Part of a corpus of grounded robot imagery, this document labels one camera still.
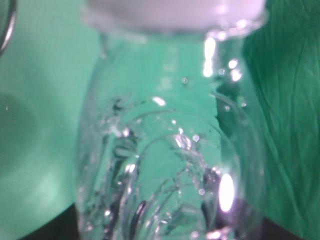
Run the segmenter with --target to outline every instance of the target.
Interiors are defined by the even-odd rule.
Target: glass bottle
[[[88,0],[102,51],[76,158],[84,240],[258,232],[263,148],[242,44],[264,2],[211,2]]]

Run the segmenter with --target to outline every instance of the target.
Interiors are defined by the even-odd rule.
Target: green background
[[[0,58],[0,239],[17,239],[72,202],[79,114],[99,54],[78,0],[21,0]],[[245,43],[265,118],[267,217],[320,239],[320,1],[270,0]]]

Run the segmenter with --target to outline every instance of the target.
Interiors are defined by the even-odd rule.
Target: water
[[[84,186],[94,188],[81,196],[85,239],[233,240],[242,234],[239,214],[253,212],[239,211],[239,156],[218,122],[189,114],[188,106],[158,96],[111,100],[99,124],[101,162],[94,183]]]

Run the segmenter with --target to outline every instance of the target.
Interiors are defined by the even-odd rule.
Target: curved glass
[[[242,40],[104,40],[76,159],[82,238],[241,240],[255,231],[263,157]]]

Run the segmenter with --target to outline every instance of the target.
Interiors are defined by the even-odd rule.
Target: green cloth
[[[0,239],[17,239],[73,202],[79,113],[99,54],[78,0],[21,0],[0,58]],[[320,1],[270,0],[245,43],[268,122],[264,213],[320,239]]]
[[[16,240],[74,202],[72,161],[99,54],[78,0],[21,0],[0,58],[0,240]]]
[[[264,213],[320,239],[320,1],[270,0],[245,56],[268,122]]]

